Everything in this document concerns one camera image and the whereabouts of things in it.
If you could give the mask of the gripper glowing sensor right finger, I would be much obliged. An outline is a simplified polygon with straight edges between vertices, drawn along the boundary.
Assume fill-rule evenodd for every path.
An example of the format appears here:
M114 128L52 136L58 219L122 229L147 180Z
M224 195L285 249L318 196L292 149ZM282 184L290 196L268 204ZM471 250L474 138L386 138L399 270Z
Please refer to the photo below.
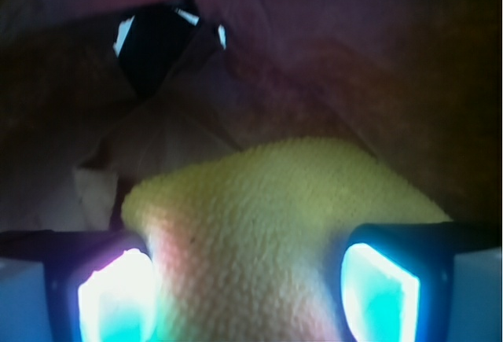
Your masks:
M356 341L500 341L501 233L460 222L364 224L340 270Z

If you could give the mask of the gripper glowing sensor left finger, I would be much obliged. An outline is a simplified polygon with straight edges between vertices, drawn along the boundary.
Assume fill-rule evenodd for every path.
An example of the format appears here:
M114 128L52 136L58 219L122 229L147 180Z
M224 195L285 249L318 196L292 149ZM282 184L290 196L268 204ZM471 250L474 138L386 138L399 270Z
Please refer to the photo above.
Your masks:
M155 291L136 233L1 234L3 341L149 341Z

